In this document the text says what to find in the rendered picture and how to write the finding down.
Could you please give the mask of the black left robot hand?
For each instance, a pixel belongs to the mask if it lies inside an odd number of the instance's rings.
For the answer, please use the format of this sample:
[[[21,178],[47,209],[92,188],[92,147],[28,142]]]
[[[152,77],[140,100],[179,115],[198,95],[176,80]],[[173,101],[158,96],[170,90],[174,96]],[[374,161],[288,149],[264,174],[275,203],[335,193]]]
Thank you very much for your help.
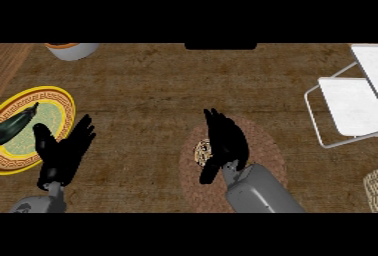
[[[37,187],[47,191],[52,182],[67,186],[77,173],[83,156],[96,137],[90,115],[78,121],[69,136],[56,141],[50,129],[41,123],[33,126],[36,151],[43,160]]]

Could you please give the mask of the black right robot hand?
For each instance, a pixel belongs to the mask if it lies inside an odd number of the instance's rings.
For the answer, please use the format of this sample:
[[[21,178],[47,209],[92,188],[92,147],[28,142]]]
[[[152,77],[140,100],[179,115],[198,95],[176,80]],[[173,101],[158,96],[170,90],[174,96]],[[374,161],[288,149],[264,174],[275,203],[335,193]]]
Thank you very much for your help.
[[[238,171],[245,168],[250,149],[244,132],[235,121],[214,108],[205,109],[204,114],[208,127],[211,157],[201,171],[199,183],[207,185],[213,183],[219,169],[227,163],[238,161]]]

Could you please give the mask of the pale frosted cupcake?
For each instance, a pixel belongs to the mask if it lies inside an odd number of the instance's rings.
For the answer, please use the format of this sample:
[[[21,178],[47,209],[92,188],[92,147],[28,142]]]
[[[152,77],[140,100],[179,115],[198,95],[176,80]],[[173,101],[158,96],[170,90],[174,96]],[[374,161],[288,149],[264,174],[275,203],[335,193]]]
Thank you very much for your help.
[[[211,145],[210,140],[202,139],[194,148],[194,157],[196,164],[204,167],[208,159],[211,158]]]

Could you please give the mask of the brown woven round placemat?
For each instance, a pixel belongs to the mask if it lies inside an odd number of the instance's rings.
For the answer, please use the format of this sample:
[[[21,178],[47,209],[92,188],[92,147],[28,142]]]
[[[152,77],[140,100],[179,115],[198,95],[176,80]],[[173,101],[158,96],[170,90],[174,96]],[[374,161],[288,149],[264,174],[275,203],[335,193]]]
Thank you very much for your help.
[[[282,186],[288,186],[287,166],[278,144],[261,126],[244,117],[230,116],[242,129],[250,149],[248,163],[263,165]],[[227,185],[223,173],[219,173],[210,185],[199,184],[202,168],[195,161],[195,147],[208,138],[207,122],[191,131],[179,158],[180,185],[183,196],[196,213],[233,213],[226,200]]]

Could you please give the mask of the white tiered shelf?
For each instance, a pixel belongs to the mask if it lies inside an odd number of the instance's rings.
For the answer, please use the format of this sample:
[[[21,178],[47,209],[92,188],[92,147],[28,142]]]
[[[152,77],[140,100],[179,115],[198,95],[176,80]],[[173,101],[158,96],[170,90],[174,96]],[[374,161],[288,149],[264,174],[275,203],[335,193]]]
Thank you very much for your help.
[[[318,84],[304,93],[319,145],[325,149],[378,138],[378,43],[350,45],[354,61],[331,76],[321,77]],[[350,139],[325,144],[309,101],[319,89],[331,112],[338,133]]]

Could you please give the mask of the yellow patterned plate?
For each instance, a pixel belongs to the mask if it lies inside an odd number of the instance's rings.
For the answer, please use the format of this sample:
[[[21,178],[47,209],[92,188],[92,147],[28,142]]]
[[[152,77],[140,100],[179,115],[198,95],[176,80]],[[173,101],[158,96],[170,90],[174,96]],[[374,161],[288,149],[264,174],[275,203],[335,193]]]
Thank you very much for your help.
[[[0,104],[0,176],[31,169],[58,152],[74,128],[75,102],[58,86],[37,86]]]

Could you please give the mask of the dark green zucchini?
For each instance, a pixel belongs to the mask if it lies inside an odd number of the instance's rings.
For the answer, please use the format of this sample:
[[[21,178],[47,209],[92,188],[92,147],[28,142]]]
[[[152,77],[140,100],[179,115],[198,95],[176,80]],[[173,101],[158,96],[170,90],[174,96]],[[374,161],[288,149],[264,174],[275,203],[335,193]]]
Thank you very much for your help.
[[[16,115],[0,123],[0,145],[6,144],[31,122],[40,103],[25,108]]]

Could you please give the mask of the grey pot with orange rim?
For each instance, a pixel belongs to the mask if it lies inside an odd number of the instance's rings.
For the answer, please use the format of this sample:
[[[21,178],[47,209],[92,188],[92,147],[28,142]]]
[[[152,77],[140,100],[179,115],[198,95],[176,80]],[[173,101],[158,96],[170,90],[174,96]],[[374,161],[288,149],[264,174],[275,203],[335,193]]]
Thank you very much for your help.
[[[98,43],[67,43],[67,44],[50,44],[44,46],[50,50],[52,54],[64,61],[77,61],[86,58],[98,50]]]

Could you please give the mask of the pale wicker basket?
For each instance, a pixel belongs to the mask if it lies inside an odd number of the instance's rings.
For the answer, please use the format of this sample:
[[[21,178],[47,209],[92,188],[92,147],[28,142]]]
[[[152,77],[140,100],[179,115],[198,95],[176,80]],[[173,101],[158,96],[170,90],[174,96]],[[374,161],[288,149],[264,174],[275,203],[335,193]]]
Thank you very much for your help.
[[[363,186],[371,211],[378,213],[378,169],[365,176]]]

